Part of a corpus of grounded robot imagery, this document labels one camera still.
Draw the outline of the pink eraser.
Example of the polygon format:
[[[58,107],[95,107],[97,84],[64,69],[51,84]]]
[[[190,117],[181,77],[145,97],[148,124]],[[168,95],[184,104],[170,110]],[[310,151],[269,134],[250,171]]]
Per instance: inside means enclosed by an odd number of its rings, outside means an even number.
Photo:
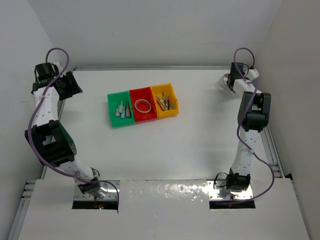
[[[119,117],[120,115],[121,115],[121,114],[119,113],[119,109],[117,108],[117,109],[116,109],[116,112],[115,112],[115,116],[116,116],[116,117]]]

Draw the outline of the orange eraser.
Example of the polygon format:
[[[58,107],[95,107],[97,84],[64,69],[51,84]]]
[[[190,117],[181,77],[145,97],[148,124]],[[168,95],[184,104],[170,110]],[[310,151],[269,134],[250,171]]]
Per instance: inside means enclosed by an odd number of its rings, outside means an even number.
[[[126,106],[125,115],[127,118],[131,117],[131,110],[129,105]]]

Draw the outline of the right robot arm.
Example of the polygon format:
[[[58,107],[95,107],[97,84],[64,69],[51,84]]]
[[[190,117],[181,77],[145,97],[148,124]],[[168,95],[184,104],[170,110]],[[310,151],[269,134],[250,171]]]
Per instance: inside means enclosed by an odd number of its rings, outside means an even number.
[[[271,94],[257,90],[250,79],[243,79],[244,63],[232,62],[226,84],[242,99],[237,115],[239,143],[233,164],[226,177],[226,188],[232,192],[246,191],[251,181],[251,163],[254,145],[262,130],[268,125]]]

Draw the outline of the blue eraser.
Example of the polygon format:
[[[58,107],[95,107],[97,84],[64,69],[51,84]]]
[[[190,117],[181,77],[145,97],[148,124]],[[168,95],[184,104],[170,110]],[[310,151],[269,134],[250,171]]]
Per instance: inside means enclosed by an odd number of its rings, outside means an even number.
[[[126,115],[127,115],[127,114],[126,114],[126,111],[127,111],[127,110],[126,110],[126,107],[124,106],[123,109],[122,109],[122,113],[121,113],[121,115],[120,115],[120,118],[121,118],[121,119],[125,119],[125,118],[126,118]]]

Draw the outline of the large white tape roll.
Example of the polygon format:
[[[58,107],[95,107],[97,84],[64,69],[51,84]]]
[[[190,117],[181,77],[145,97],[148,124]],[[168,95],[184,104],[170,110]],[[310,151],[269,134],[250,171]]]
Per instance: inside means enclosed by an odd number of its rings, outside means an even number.
[[[230,88],[227,84],[227,81],[229,79],[229,74],[225,73],[220,79],[218,80],[219,86],[226,91],[230,91]]]

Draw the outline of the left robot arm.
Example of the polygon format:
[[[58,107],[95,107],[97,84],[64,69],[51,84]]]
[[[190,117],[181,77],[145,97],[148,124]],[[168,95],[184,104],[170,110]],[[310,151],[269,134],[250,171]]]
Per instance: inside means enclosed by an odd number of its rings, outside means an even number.
[[[31,136],[35,149],[49,166],[71,175],[83,194],[98,198],[101,194],[100,175],[77,158],[76,145],[58,115],[58,103],[80,94],[82,89],[72,72],[61,72],[58,62],[38,64],[34,74],[31,93],[39,110],[32,120],[31,132],[24,135]]]

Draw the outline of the red pen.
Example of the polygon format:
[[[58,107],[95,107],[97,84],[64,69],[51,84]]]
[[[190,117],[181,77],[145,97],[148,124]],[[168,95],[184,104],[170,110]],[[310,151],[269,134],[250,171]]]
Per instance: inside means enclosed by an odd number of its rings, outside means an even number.
[[[167,111],[170,110],[170,101],[169,101],[169,98],[166,95],[163,97],[163,101],[165,103],[166,110]]]
[[[156,102],[159,105],[160,109],[163,111],[164,110],[163,106],[162,106],[161,102],[159,101],[158,97],[156,97]]]

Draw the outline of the green eraser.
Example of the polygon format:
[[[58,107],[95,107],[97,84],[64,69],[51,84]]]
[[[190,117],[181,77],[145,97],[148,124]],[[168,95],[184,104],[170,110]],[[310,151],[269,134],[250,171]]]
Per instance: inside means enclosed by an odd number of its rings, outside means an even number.
[[[120,102],[119,106],[118,106],[118,113],[121,114],[123,112],[123,101]]]

